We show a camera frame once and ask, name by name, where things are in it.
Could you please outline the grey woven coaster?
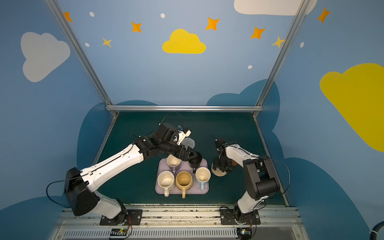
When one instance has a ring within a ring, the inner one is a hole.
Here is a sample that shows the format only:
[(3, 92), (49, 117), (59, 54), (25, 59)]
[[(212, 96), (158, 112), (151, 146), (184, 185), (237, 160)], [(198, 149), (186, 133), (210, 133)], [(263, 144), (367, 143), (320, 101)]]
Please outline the grey woven coaster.
[(193, 139), (191, 138), (184, 138), (183, 141), (182, 141), (182, 145), (188, 149), (188, 148), (191, 148), (191, 149), (194, 149), (195, 146), (196, 146), (196, 143)]

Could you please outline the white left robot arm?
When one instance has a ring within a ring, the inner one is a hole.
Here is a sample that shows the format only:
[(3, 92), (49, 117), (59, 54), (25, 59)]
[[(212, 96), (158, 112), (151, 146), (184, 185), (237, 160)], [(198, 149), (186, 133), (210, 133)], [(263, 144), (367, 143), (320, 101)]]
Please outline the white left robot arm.
[(108, 159), (82, 169), (67, 171), (64, 193), (73, 214), (77, 217), (96, 213), (110, 220), (123, 223), (127, 218), (124, 204), (98, 192), (98, 189), (114, 176), (159, 153), (172, 155), (182, 161), (200, 159), (201, 154), (174, 140), (155, 136), (142, 136), (134, 143)]

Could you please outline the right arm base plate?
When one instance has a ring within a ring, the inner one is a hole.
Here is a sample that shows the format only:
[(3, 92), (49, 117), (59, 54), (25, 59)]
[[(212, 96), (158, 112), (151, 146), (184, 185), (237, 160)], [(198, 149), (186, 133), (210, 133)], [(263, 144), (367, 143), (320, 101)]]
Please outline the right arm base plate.
[(254, 210), (243, 214), (238, 209), (220, 208), (220, 220), (222, 225), (260, 225), (259, 212)]

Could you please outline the black mug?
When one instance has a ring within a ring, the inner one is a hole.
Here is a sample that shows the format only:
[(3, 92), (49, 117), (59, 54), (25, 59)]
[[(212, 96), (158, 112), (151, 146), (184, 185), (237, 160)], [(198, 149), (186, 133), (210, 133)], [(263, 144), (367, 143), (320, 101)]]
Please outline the black mug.
[(190, 168), (193, 170), (195, 174), (197, 169), (200, 167), (202, 162), (202, 155), (198, 152), (188, 161)]

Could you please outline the beige woven coaster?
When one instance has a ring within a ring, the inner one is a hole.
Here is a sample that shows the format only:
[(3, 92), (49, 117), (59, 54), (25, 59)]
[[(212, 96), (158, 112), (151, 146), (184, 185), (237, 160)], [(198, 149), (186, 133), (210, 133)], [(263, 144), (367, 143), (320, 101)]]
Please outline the beige woven coaster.
[(211, 166), (211, 172), (218, 177), (223, 177), (227, 174), (226, 171), (221, 171), (219, 168), (215, 168), (214, 165), (212, 164)]

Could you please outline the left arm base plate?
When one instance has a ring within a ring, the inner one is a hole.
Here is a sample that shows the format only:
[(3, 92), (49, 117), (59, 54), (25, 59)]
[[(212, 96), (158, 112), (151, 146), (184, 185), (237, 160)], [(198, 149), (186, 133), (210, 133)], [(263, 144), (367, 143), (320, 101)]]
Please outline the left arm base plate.
[(141, 223), (143, 210), (122, 210), (114, 218), (109, 219), (106, 216), (102, 216), (100, 221), (100, 226), (118, 226), (118, 225), (128, 225), (138, 226)]

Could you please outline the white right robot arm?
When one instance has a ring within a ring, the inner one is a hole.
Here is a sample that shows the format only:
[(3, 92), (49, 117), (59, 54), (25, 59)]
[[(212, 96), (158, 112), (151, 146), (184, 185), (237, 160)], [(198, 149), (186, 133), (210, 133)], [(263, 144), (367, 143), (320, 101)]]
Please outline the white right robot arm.
[(272, 160), (262, 158), (243, 149), (238, 144), (215, 142), (219, 154), (214, 158), (212, 173), (223, 177), (233, 170), (233, 162), (244, 170), (246, 192), (235, 204), (235, 215), (250, 215), (265, 199), (280, 191), (279, 178)]

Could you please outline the purple mug cream inside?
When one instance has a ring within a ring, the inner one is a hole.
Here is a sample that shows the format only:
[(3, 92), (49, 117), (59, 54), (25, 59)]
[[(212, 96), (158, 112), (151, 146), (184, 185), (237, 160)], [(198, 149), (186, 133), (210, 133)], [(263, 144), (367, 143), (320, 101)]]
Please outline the purple mug cream inside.
[(180, 169), (181, 167), (182, 160), (178, 159), (177, 157), (173, 155), (169, 155), (167, 157), (167, 165), (170, 169), (170, 171), (175, 175), (176, 172)]

